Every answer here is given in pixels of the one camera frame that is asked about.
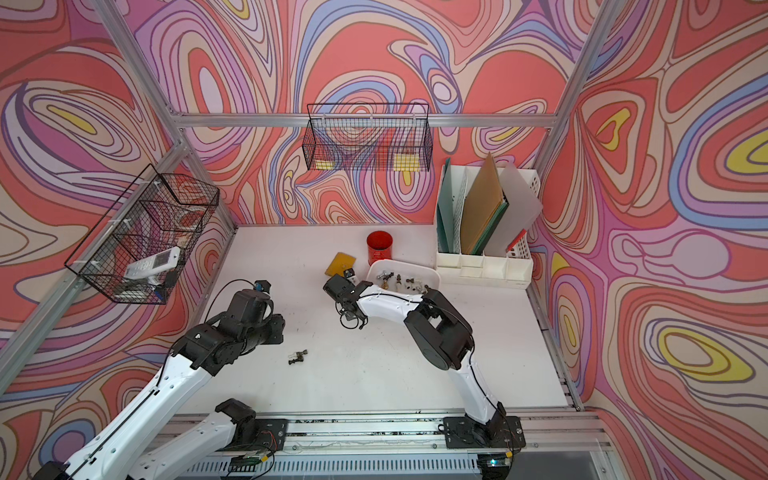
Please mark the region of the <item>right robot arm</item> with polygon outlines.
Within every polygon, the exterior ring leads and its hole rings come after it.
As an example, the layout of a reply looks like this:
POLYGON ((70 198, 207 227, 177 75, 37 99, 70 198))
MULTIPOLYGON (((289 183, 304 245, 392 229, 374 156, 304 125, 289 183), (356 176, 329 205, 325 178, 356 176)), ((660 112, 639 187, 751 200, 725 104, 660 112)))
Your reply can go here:
POLYGON ((462 417, 448 417, 442 431, 460 447, 490 447, 500 442, 512 446, 514 429, 507 420, 503 403, 492 394, 474 358, 473 329, 453 304, 438 290, 425 288, 421 294, 385 290, 369 281, 354 284, 335 274, 323 286, 333 300, 342 325, 350 322, 363 329, 371 320, 385 320, 404 326, 423 357, 448 373, 464 407, 462 417))

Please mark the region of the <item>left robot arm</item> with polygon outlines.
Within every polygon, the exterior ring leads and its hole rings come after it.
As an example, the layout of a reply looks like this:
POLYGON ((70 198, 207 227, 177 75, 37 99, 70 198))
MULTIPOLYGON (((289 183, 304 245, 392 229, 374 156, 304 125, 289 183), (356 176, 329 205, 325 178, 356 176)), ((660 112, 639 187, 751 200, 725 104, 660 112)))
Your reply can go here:
POLYGON ((187 432, 151 449, 179 409, 225 367, 260 345, 283 341, 271 285, 258 280, 234 294, 228 308, 176 340, 158 373, 122 412, 63 462, 49 461, 37 479, 175 479, 225 448, 273 454, 279 447, 245 403, 228 399, 187 432))

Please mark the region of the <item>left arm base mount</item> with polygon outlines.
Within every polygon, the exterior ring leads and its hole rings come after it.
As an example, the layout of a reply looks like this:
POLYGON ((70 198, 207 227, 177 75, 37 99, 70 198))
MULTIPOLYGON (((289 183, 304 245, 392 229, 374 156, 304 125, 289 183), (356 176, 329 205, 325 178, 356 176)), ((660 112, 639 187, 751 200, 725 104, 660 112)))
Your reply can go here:
POLYGON ((281 451, 284 448, 287 427, 287 419, 242 420, 235 424, 233 439, 222 451, 281 451))

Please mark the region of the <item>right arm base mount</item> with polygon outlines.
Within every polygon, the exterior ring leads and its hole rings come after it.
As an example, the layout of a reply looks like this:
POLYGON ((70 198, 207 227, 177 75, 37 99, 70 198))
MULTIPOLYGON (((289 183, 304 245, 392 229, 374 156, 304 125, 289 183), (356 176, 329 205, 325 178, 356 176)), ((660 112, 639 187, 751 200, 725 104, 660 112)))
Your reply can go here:
POLYGON ((494 428, 469 417, 445 417, 437 427, 448 449, 505 449, 518 452, 526 447, 520 418, 507 416, 494 428))

